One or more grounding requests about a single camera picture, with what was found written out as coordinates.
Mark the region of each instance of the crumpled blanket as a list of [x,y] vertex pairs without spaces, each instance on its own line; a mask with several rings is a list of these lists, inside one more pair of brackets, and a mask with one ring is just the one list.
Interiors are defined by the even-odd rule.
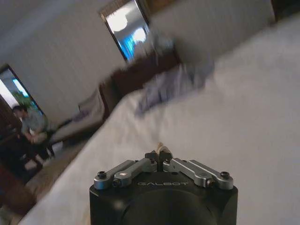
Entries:
[[145,84],[144,95],[139,101],[135,114],[141,116],[158,104],[201,89],[213,70],[213,62],[199,65],[180,64],[176,68],[156,75]]

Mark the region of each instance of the white bedspread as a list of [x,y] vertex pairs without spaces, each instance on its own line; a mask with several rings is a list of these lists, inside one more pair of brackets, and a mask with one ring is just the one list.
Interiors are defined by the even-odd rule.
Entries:
[[104,126],[21,225],[82,225],[98,171],[163,142],[182,159],[229,171],[238,224],[300,221],[300,17],[221,58],[205,89],[134,117],[139,92]]

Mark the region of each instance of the mirror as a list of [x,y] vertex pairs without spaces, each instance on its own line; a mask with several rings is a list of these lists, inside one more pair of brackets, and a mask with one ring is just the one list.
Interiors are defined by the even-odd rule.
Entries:
[[135,46],[146,40],[149,32],[138,3],[131,0],[108,16],[101,15],[125,60],[132,60]]

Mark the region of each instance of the gray cloth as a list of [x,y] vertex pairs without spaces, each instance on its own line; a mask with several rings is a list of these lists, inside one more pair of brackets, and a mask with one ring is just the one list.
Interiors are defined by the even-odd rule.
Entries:
[[200,89],[213,68],[213,62],[197,66],[181,64],[170,71],[156,75],[145,84],[145,94],[138,104],[136,115],[142,115],[160,103]]
[[27,133],[30,130],[33,132],[40,130],[40,131],[51,131],[55,130],[55,126],[48,122],[47,118],[42,115],[41,112],[28,109],[27,111],[28,117],[22,119],[22,133]]

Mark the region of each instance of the wall mirror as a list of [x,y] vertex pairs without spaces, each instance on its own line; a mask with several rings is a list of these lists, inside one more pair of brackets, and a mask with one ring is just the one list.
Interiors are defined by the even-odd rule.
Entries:
[[136,0],[116,0],[100,11],[125,60],[132,60],[135,46],[146,40],[148,20]]

